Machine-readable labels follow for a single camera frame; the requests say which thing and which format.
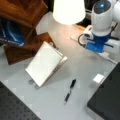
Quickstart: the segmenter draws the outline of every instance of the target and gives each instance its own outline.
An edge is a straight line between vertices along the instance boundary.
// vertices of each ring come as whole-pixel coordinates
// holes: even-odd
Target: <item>cable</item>
[[[107,53],[107,52],[96,53],[96,54],[99,55],[100,57],[102,57],[103,59],[109,60],[109,61],[111,61],[111,62],[114,63],[114,64],[118,64],[118,62],[116,62],[115,60],[113,60],[113,59],[111,59],[111,58],[109,57],[109,53]]]
[[[115,26],[112,26],[112,30],[111,33],[115,30],[115,28],[117,27],[118,23],[115,24]]]
[[[119,38],[116,38],[116,37],[113,37],[113,36],[111,36],[110,39],[113,39],[113,40],[116,40],[116,41],[120,41]]]
[[[83,35],[83,34],[81,34],[81,35],[78,37],[78,43],[79,43],[80,46],[82,46],[82,47],[85,48],[86,44],[82,44],[82,43],[80,42],[80,37],[81,37],[82,35]]]

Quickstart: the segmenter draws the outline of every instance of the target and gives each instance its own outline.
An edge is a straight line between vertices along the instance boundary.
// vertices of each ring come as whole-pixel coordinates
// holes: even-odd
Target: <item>notebook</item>
[[[67,60],[66,56],[43,42],[37,54],[25,69],[36,84],[41,87],[61,65]]]
[[[120,120],[120,63],[101,84],[87,106],[105,120]]]

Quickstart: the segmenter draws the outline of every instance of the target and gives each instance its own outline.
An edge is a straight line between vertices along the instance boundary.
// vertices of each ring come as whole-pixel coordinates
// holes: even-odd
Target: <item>black cable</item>
[[[115,26],[112,26],[112,30],[111,33],[115,30],[115,28],[117,27],[118,23],[115,24]]]
[[[120,41],[119,38],[116,38],[116,37],[113,37],[113,36],[111,36],[110,39],[113,39],[113,40],[116,40],[116,41]]]
[[[83,34],[81,34],[81,35],[78,37],[78,43],[79,43],[80,46],[82,46],[82,47],[85,48],[86,44],[82,44],[82,43],[80,42],[80,37],[81,37],[82,35],[83,35]]]

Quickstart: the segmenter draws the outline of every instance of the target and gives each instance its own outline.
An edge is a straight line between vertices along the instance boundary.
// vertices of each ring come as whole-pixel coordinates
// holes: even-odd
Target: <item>white lamp shade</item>
[[[82,21],[85,17],[84,0],[55,0],[53,17],[65,25]]]

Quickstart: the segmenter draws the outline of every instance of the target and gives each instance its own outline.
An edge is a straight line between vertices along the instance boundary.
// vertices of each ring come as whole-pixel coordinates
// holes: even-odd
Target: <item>white notebook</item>
[[[44,42],[25,70],[41,87],[66,60],[67,57],[64,57],[50,44]]]

